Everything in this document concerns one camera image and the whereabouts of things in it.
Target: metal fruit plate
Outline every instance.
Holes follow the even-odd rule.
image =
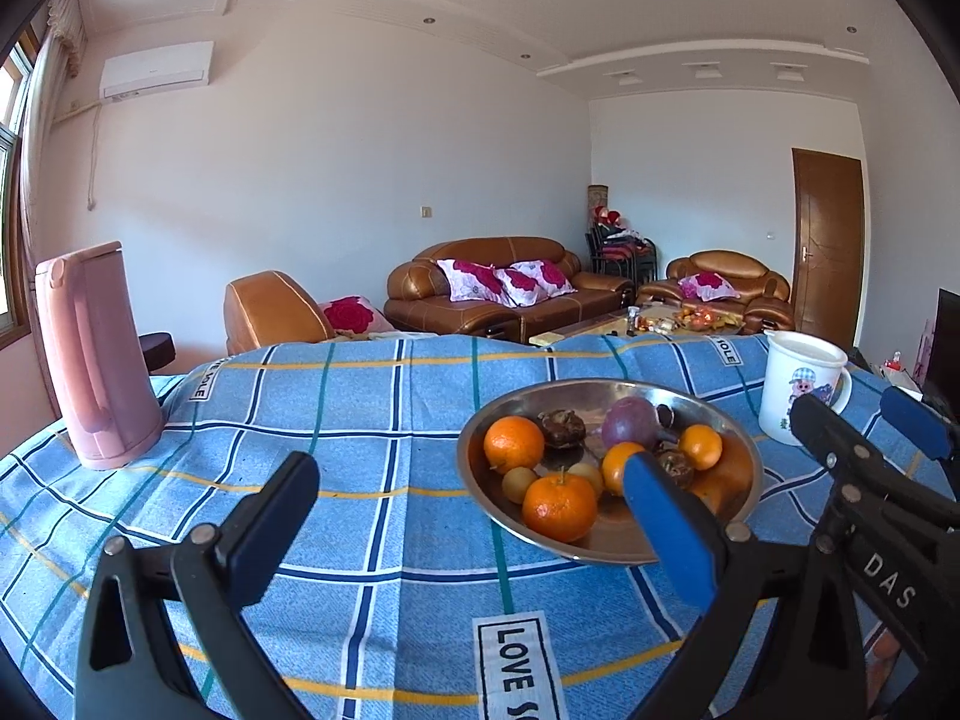
[[[645,382],[616,379],[569,379],[537,384],[503,395],[479,410],[467,423],[457,442],[457,467],[474,500],[492,519],[515,536],[571,560],[617,565],[655,562],[640,525],[623,498],[604,493],[592,531],[579,541],[563,544],[535,533],[523,525],[520,506],[501,490],[502,476],[490,468],[483,452],[487,429],[501,416],[521,415],[536,419],[541,412],[573,409],[587,424],[587,440],[573,449],[547,447],[535,468],[544,476],[579,461],[599,465],[603,458],[599,427],[617,400],[634,395],[649,400],[661,416],[661,424],[683,431],[692,424],[707,424],[723,439],[723,455],[717,465],[696,474],[691,491],[712,500],[721,524],[747,517],[760,499],[763,464],[751,437],[731,418],[709,403]]]

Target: air conditioner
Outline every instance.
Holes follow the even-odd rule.
[[[212,57],[212,41],[114,56],[104,62],[100,99],[126,100],[155,92],[206,86],[210,83]]]

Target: curtain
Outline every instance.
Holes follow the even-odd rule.
[[[54,414],[60,416],[50,368],[43,348],[40,323],[37,320],[37,249],[35,248],[34,209],[40,189],[40,164],[43,145],[50,135],[56,102],[67,76],[75,79],[86,50],[86,31],[80,15],[79,0],[50,0],[50,28],[43,39],[37,64],[30,76],[27,109],[20,148],[20,221],[23,233],[24,278],[31,335],[37,348],[40,372]]]

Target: window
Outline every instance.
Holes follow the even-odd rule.
[[[16,208],[18,136],[37,45],[25,34],[0,61],[0,348],[27,333]]]

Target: wooden door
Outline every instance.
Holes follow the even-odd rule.
[[[860,161],[793,149],[797,250],[793,306],[797,329],[853,346],[863,282],[863,172]]]

